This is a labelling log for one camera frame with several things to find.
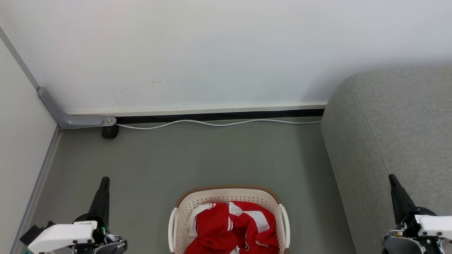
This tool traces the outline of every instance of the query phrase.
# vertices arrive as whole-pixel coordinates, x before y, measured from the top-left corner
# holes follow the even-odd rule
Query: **white cable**
[[[168,126],[168,125],[171,125],[174,123],[178,123],[178,122],[195,122],[195,123],[205,124],[205,125],[209,125],[209,126],[216,126],[216,127],[226,127],[226,126],[232,126],[232,125],[249,123],[249,122],[282,122],[282,123],[289,123],[289,124],[320,123],[320,121],[317,121],[317,122],[288,122],[288,121],[274,120],[274,119],[253,119],[253,120],[248,120],[248,121],[243,121],[243,122],[233,122],[233,123],[227,123],[227,124],[214,124],[214,123],[201,122],[201,121],[196,121],[196,120],[178,120],[178,121],[169,122],[166,124],[162,124],[162,125],[155,126],[155,127],[149,127],[149,128],[133,127],[133,126],[123,125],[123,124],[116,124],[116,125],[124,127],[124,128],[135,129],[135,130],[154,130],[154,129],[162,128],[162,127],[165,127],[165,126]]]

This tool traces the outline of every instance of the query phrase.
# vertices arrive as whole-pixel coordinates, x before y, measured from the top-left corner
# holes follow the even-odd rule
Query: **brown basket rim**
[[[275,192],[273,192],[271,189],[258,186],[258,185],[243,185],[243,184],[226,184],[226,185],[213,185],[213,186],[205,186],[205,187],[199,187],[199,188],[193,188],[186,193],[184,193],[182,196],[180,196],[179,200],[176,202],[176,208],[179,208],[182,200],[184,200],[188,195],[200,192],[200,191],[207,191],[207,190],[218,190],[218,189],[253,189],[253,190],[260,190],[264,191],[268,194],[270,194],[278,204],[281,204],[281,200],[278,198]]]

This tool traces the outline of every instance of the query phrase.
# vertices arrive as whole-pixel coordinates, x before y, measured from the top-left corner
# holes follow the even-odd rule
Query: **black strip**
[[[259,112],[231,112],[231,113],[211,113],[211,114],[189,114],[189,115],[169,115],[169,116],[140,116],[140,117],[116,117],[116,123],[153,123],[153,122],[173,122],[177,120],[236,120],[236,119],[256,119],[256,118],[294,118],[294,117],[321,117],[324,109],[300,109],[286,111],[259,111]]]

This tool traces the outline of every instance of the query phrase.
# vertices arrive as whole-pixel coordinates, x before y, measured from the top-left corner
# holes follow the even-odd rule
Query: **gray sofa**
[[[380,254],[395,227],[388,174],[417,206],[452,215],[452,67],[354,75],[321,128],[357,254]]]

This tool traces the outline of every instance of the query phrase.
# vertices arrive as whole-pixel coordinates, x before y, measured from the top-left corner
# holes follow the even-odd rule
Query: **laundry basket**
[[[171,254],[184,254],[188,242],[188,219],[192,210],[210,202],[252,202],[269,210],[276,219],[279,253],[289,254],[290,226],[286,209],[271,190],[249,185],[222,185],[196,188],[182,195],[171,212],[168,224],[168,244]]]

